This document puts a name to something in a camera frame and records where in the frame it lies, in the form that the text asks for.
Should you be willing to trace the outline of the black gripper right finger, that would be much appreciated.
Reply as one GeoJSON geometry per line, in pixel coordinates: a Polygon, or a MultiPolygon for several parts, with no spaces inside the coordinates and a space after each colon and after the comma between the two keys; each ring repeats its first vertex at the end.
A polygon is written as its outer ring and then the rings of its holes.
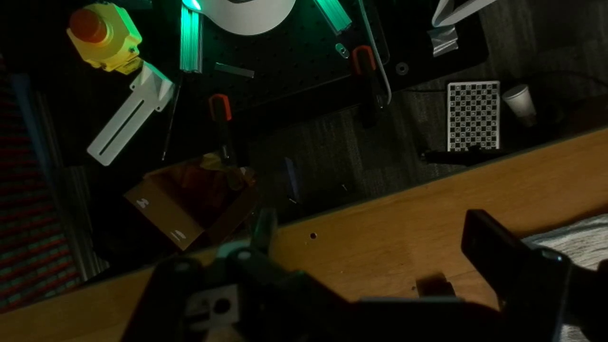
{"type": "Polygon", "coordinates": [[[482,208],[465,212],[462,252],[500,301],[500,342],[557,342],[566,314],[574,263],[532,248],[482,208]]]}

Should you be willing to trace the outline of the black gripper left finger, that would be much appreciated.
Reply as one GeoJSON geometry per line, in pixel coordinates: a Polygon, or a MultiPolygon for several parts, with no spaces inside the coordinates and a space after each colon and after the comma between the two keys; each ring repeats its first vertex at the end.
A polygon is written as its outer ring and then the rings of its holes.
{"type": "Polygon", "coordinates": [[[201,275],[203,265],[188,256],[159,261],[120,342],[190,342],[186,301],[199,286],[201,275]]]}

